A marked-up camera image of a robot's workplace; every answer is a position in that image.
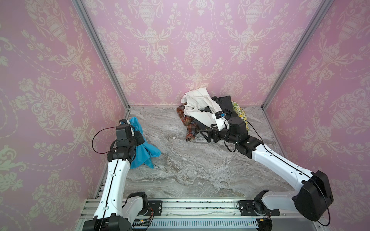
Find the teal blue cloth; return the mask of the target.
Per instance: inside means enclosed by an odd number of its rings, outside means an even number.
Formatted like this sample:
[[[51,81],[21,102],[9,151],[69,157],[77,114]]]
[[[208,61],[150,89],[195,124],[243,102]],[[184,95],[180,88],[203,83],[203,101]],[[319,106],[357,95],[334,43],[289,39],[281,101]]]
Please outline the teal blue cloth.
[[[131,163],[131,169],[146,165],[149,168],[154,168],[152,163],[153,157],[159,157],[161,151],[154,145],[149,144],[146,139],[144,143],[136,147],[136,157]]]

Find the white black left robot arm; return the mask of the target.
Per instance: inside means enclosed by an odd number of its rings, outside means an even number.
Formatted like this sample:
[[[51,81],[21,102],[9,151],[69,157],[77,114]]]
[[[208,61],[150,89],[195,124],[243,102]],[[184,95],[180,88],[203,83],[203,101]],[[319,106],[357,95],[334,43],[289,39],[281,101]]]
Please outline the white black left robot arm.
[[[144,143],[144,138],[126,119],[121,120],[115,129],[115,144],[107,152],[108,173],[102,198],[93,219],[84,222],[84,231],[132,231],[137,215],[148,208],[145,192],[133,193],[123,201],[136,147]]]

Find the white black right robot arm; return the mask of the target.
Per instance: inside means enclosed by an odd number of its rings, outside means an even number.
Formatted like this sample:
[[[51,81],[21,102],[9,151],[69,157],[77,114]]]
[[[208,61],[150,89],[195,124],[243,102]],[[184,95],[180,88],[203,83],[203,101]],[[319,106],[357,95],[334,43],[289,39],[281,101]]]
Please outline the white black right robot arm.
[[[252,159],[283,178],[294,190],[290,192],[261,191],[253,202],[259,215],[267,215],[272,210],[282,209],[300,213],[310,221],[319,221],[324,213],[330,213],[333,203],[328,176],[318,170],[312,172],[293,163],[269,148],[261,137],[248,134],[247,121],[232,117],[225,125],[217,119],[216,124],[201,130],[207,142],[232,143],[240,154]]]

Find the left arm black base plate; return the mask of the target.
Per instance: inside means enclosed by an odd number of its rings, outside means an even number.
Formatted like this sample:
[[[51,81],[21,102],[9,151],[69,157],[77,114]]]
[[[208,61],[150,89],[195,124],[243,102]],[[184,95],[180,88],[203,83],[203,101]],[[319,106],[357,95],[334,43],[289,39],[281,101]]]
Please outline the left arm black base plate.
[[[141,216],[155,216],[160,217],[162,215],[163,201],[162,200],[149,200],[148,206],[140,212]]]

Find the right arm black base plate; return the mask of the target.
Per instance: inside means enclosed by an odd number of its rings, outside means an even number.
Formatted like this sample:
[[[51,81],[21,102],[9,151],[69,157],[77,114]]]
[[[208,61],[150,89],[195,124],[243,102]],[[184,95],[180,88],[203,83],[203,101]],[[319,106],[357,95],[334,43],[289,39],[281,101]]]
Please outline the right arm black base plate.
[[[236,208],[242,216],[262,216],[269,218],[271,216],[280,216],[278,209],[269,210],[253,200],[241,200],[237,202]]]

